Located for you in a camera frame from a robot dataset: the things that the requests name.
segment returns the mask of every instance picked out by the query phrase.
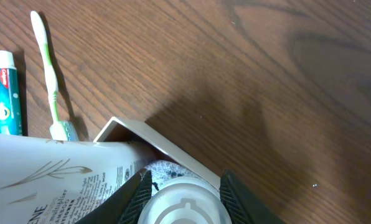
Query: toothpaste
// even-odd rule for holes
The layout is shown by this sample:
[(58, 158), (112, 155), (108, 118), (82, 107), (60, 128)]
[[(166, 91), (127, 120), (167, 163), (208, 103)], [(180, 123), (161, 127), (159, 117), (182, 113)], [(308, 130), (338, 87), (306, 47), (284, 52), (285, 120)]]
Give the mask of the toothpaste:
[(0, 50), (0, 134), (22, 135), (17, 69), (5, 50)]

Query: wooden surface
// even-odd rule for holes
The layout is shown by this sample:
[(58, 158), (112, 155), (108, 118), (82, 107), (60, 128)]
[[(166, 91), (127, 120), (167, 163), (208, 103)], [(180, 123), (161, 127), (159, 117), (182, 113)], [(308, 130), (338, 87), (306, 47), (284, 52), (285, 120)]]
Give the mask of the wooden surface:
[(371, 223), (371, 1), (0, 1), (27, 133), (49, 138), (31, 10), (82, 140), (146, 119), (288, 223)]

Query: white cap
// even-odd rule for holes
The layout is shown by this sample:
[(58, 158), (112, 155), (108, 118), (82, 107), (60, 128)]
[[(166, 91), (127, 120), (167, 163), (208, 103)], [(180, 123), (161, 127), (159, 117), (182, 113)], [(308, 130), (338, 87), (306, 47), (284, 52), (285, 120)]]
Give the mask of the white cap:
[(14, 66), (14, 58), (11, 52), (0, 50), (0, 68), (16, 69)]

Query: toothbrush head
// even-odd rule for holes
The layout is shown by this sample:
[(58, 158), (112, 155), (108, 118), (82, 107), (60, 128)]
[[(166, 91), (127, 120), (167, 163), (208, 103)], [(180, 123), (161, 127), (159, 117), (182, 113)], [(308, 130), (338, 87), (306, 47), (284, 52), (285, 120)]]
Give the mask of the toothbrush head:
[(79, 141), (75, 127), (69, 121), (56, 121), (50, 127), (52, 139), (62, 141)]

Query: leaf drawing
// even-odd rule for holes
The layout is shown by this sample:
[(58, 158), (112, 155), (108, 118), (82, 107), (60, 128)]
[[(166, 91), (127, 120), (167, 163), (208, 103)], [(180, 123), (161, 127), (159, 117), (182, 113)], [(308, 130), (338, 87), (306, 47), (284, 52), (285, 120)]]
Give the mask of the leaf drawing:
[(33, 200), (33, 199), (36, 198), (36, 194), (37, 194), (37, 193), (33, 193), (33, 194), (28, 195), (28, 196), (26, 196), (26, 197), (23, 197), (23, 198), (21, 198), (21, 199), (18, 199), (18, 200), (12, 201), (12, 202), (10, 202), (10, 203), (8, 203), (8, 204), (10, 205), (10, 204), (12, 204), (12, 203), (17, 203), (17, 202), (26, 202), (26, 201), (29, 201), (29, 200)]
[(50, 161), (50, 162), (46, 163), (46, 165), (42, 166), (40, 169), (35, 171), (30, 176), (14, 183), (14, 184), (10, 184), (10, 185), (1, 187), (0, 189), (5, 189), (5, 188), (8, 188), (8, 187), (13, 187), (13, 186), (21, 185), (21, 184), (26, 184), (28, 182), (40, 179), (40, 178), (45, 177), (45, 176), (53, 177), (53, 178), (56, 178), (56, 179), (64, 179), (64, 177), (60, 177), (60, 175), (86, 174), (86, 173), (89, 173), (89, 172), (93, 172), (91, 169), (89, 169), (87, 167), (84, 167), (84, 166), (73, 166), (73, 167), (62, 168), (65, 164), (67, 164), (69, 162), (69, 160), (70, 159), (68, 159), (64, 163), (62, 163), (63, 160), (61, 160), (58, 163), (56, 163), (56, 164), (47, 168), (47, 166), (52, 163), (52, 161)]

